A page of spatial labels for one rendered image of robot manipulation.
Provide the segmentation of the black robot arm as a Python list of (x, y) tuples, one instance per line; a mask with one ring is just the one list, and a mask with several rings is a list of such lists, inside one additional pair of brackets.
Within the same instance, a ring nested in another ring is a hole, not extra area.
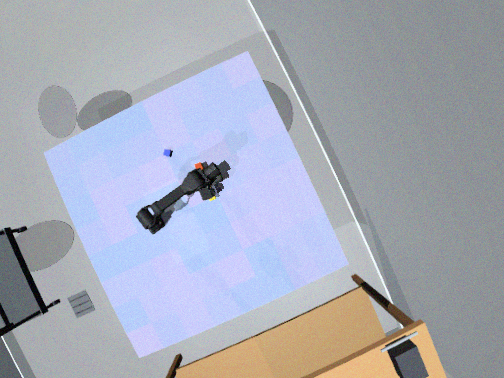
[[(144, 229), (148, 229), (151, 234), (154, 235), (165, 226), (163, 220), (161, 219), (161, 214), (164, 210), (185, 196), (185, 194), (193, 193), (197, 190), (199, 191), (203, 201), (211, 199), (214, 195), (216, 195), (216, 193), (214, 188), (210, 188), (209, 183), (211, 182), (210, 180), (216, 177), (219, 173), (221, 173), (221, 171), (214, 162), (209, 164), (203, 170), (201, 168), (191, 170), (187, 173), (183, 183), (179, 187), (168, 193), (160, 200), (141, 208), (137, 212), (136, 217), (140, 221), (140, 224)], [(206, 186), (207, 184), (208, 186)], [(204, 186), (206, 187), (203, 188)], [(155, 215), (150, 213), (148, 210), (149, 208), (151, 208)]]

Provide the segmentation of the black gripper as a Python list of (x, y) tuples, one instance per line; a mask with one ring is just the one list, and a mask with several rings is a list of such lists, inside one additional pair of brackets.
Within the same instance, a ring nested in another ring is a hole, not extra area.
[[(212, 185), (215, 185), (215, 184), (217, 184), (217, 183), (222, 182), (222, 181), (223, 181), (223, 177), (222, 177), (221, 173), (219, 173), (216, 177), (214, 177), (214, 178), (213, 178), (212, 180), (210, 180), (210, 181), (211, 181), (211, 182), (210, 182), (209, 184), (210, 184), (210, 186), (212, 186)], [(193, 192), (193, 193), (195, 193), (195, 192)], [(193, 193), (187, 193), (186, 195), (190, 195), (190, 194), (193, 194)]]

